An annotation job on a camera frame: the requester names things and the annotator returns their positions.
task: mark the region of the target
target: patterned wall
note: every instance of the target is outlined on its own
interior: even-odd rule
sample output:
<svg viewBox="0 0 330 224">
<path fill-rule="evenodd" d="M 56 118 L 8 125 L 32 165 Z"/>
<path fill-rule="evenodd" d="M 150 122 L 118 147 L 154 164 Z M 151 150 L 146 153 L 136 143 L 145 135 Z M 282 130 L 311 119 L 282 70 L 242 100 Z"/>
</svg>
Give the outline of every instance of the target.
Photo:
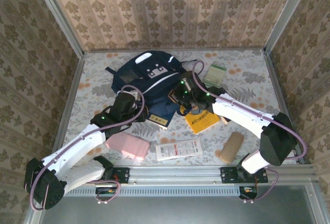
<svg viewBox="0 0 330 224">
<path fill-rule="evenodd" d="M 26 163 L 52 151 L 77 57 L 43 0 L 0 0 L 0 223 L 21 223 Z"/>
<path fill-rule="evenodd" d="M 301 0 L 272 59 L 330 209 L 330 0 Z"/>
<path fill-rule="evenodd" d="M 262 47 L 286 0 L 58 0 L 84 50 Z"/>
</svg>

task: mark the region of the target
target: navy backpack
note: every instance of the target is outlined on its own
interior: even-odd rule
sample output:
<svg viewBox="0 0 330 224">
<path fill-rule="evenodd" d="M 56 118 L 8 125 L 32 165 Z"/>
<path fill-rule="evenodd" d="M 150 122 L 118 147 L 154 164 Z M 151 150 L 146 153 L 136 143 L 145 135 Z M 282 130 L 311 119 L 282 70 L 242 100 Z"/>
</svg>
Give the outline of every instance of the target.
<svg viewBox="0 0 330 224">
<path fill-rule="evenodd" d="M 133 85 L 143 93 L 149 112 L 162 116 L 180 109 L 168 94 L 179 83 L 180 75 L 186 72 L 183 63 L 166 52 L 146 51 L 118 71 L 109 67 L 106 70 L 113 74 L 111 88 L 115 93 L 118 94 L 124 85 Z"/>
</svg>

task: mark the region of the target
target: blue book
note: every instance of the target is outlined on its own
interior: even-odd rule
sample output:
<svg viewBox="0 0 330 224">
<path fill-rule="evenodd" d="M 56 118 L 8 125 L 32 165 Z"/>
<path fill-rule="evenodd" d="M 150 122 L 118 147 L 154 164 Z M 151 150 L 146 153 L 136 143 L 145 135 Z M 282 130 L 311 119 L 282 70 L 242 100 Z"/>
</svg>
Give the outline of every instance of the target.
<svg viewBox="0 0 330 224">
<path fill-rule="evenodd" d="M 153 114 L 153 113 L 149 113 L 149 115 L 147 117 L 147 120 L 157 124 L 162 129 L 167 130 L 174 114 L 175 114 L 175 112 L 172 112 L 172 113 L 168 113 L 168 114 L 159 116 L 159 115 L 156 115 L 156 114 Z"/>
</svg>

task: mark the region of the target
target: floral tablecloth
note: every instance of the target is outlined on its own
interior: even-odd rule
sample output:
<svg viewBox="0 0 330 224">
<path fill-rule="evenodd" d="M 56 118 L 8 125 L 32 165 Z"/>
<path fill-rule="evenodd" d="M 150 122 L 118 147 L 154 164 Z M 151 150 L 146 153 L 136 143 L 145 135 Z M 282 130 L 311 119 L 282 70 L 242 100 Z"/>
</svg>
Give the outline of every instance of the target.
<svg viewBox="0 0 330 224">
<path fill-rule="evenodd" d="M 253 108 L 267 113 L 279 112 L 278 102 L 269 77 L 263 54 L 259 50 L 249 51 L 168 51 L 180 61 L 200 59 L 205 62 L 205 70 L 200 75 L 203 79 L 211 64 L 216 63 L 227 69 L 222 86 L 235 99 Z M 115 93 L 111 90 L 112 75 L 105 71 L 107 66 L 117 70 L 140 52 L 132 53 L 97 53 L 85 55 L 84 71 L 80 79 L 78 92 L 72 109 L 68 131 L 64 143 L 76 137 L 90 119 L 114 102 Z M 193 63 L 186 63 L 191 70 Z M 185 118 L 175 114 L 168 130 L 150 122 L 134 123 L 127 133 L 150 142 L 150 149 L 143 161 L 133 160 L 120 152 L 107 148 L 104 144 L 91 150 L 79 164 L 103 155 L 117 166 L 159 166 L 159 165 L 224 165 L 217 156 L 232 132 L 244 135 L 244 142 L 233 164 L 238 163 L 247 153 L 259 148 L 259 140 L 250 131 L 230 122 L 219 122 L 195 135 Z M 203 155 L 157 161 L 155 145 L 199 137 Z"/>
</svg>

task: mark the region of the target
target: yellow book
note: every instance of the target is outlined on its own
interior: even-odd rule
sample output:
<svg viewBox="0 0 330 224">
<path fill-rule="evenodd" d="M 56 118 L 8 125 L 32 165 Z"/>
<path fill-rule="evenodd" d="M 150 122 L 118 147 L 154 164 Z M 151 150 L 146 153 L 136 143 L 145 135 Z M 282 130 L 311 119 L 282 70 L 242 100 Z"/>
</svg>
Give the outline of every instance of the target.
<svg viewBox="0 0 330 224">
<path fill-rule="evenodd" d="M 197 115 L 187 114 L 185 115 L 185 118 L 195 134 L 207 129 L 220 120 L 216 114 L 212 114 L 207 110 L 204 110 L 202 113 Z"/>
</svg>

